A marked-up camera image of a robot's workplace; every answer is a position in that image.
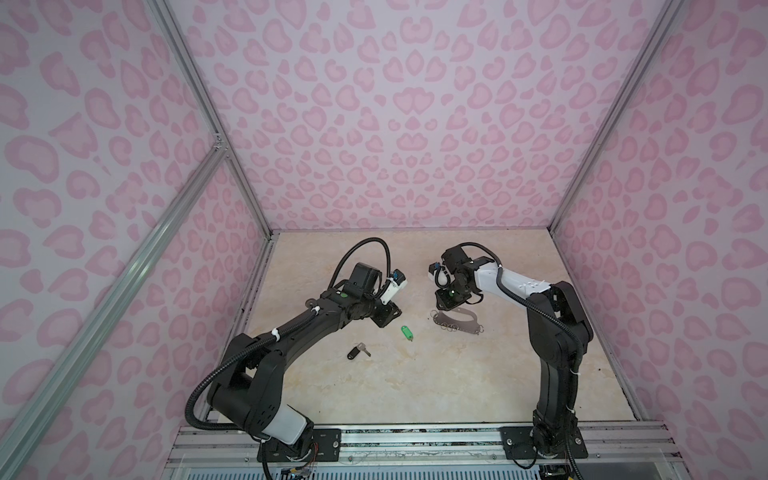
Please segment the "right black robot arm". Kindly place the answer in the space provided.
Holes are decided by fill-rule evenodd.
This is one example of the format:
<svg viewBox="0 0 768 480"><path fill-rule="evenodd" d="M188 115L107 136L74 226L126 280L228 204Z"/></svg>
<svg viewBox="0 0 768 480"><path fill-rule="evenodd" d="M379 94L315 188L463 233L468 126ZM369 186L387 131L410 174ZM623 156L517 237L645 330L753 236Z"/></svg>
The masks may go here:
<svg viewBox="0 0 768 480"><path fill-rule="evenodd" d="M541 366L532 446L542 458L567 453L577 433L580 367L594 338L574 287L566 281L534 280L509 270L495 253L476 242L447 249L428 272L442 311L488 295L525 308L530 344Z"/></svg>

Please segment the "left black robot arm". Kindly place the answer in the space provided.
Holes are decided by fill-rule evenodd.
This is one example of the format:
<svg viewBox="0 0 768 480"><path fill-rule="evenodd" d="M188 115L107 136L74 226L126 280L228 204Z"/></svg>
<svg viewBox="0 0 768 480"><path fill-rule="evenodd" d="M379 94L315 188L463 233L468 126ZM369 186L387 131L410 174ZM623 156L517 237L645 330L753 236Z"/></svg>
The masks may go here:
<svg viewBox="0 0 768 480"><path fill-rule="evenodd" d="M370 319L384 328L402 314L393 297L407 285L406 276L394 270L383 284L382 272L364 263L348 279L330 286L306 310L287 323L256 337L233 338L223 361L196 388L206 403L229 419L228 424L195 420L200 430L242 431L259 440L276 440L304 451L309 448L312 421L282 399L287 369L302 354L353 321Z"/></svg>

